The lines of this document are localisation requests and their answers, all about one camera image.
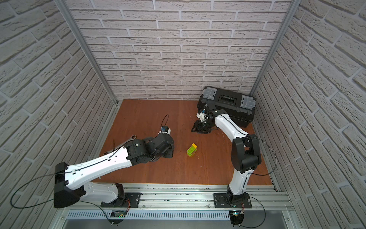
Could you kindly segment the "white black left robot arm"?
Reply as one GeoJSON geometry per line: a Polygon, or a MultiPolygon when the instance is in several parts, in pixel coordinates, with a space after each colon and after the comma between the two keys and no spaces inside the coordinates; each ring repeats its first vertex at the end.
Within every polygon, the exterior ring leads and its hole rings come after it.
{"type": "Polygon", "coordinates": [[[172,158],[173,150],[173,138],[167,132],[160,132],[154,138],[129,139],[106,155],[81,164],[59,163],[54,175],[54,207],[65,208],[79,201],[96,201],[108,208],[122,207],[128,203],[122,184],[103,185],[93,180],[161,157],[172,158]]]}

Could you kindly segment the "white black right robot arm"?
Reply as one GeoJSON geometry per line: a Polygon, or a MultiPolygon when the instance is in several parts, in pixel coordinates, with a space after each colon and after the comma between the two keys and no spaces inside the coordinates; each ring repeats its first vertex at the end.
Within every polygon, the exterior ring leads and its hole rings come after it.
{"type": "Polygon", "coordinates": [[[234,167],[233,178],[225,193],[214,193],[216,208],[251,208],[252,202],[246,187],[254,170],[262,163],[259,139],[242,130],[223,109],[208,110],[206,107],[196,114],[191,131],[208,134],[213,127],[223,131],[232,141],[231,162],[234,167]]]}

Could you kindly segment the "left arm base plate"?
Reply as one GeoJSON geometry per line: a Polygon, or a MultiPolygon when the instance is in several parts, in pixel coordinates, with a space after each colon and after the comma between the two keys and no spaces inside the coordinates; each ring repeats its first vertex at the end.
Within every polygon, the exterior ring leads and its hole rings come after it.
{"type": "Polygon", "coordinates": [[[101,203],[102,208],[137,208],[140,202],[141,193],[124,193],[111,203],[101,203]]]}

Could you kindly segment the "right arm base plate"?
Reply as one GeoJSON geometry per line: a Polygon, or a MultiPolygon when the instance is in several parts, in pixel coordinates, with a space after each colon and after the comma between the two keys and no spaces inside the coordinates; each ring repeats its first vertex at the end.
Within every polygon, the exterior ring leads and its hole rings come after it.
{"type": "Polygon", "coordinates": [[[252,203],[248,193],[244,192],[240,195],[232,195],[230,193],[214,193],[213,194],[214,207],[217,209],[223,208],[236,208],[250,209],[252,208],[252,203]]]}

